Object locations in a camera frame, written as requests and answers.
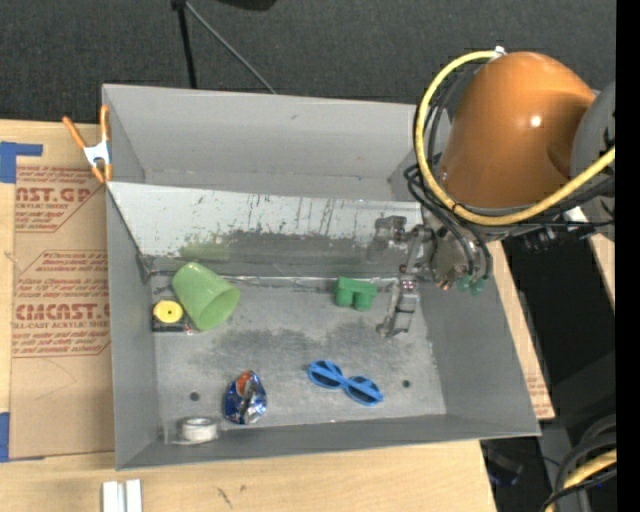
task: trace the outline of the cardboard sheet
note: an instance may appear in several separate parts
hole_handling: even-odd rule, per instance
[[[17,161],[9,456],[111,450],[105,189],[62,124],[0,127],[44,146]]]

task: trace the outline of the blue foil wrapper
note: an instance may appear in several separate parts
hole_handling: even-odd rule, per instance
[[[267,393],[260,379],[247,370],[227,388],[224,416],[240,425],[255,423],[267,410]]]

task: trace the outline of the white tape roll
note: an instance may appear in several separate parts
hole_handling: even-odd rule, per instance
[[[185,444],[199,444],[213,441],[218,437],[218,423],[214,418],[185,418],[180,424],[180,435]]]

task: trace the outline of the green plastic cup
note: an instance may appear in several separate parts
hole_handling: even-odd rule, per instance
[[[173,276],[171,286],[201,331],[224,322],[240,300],[237,288],[199,263],[187,263],[181,267]]]

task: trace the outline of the bin floor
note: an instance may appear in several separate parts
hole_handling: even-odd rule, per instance
[[[168,288],[157,286],[155,278],[151,284]],[[222,417],[228,384],[248,369],[266,389],[267,412],[249,426],[224,420],[222,430],[446,413],[420,308],[409,333],[386,339],[376,326],[386,316],[391,292],[380,292],[370,311],[358,312],[335,306],[328,292],[237,286],[240,302],[224,324],[191,335],[156,333],[163,425],[186,416]],[[345,377],[370,378],[383,402],[367,407],[341,389],[313,384],[307,368],[317,359],[330,359]]]

